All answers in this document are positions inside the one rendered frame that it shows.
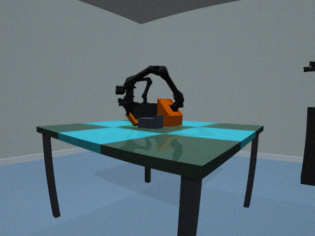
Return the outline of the orange l-shaped part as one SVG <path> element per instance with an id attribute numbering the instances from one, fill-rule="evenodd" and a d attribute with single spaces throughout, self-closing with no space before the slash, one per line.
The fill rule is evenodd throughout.
<path id="1" fill-rule="evenodd" d="M 125 114 L 127 116 L 127 113 Z M 135 120 L 135 118 L 133 117 L 133 115 L 130 113 L 129 116 L 127 116 L 127 118 L 130 120 L 131 124 L 133 126 L 137 126 L 138 125 L 138 121 Z"/>

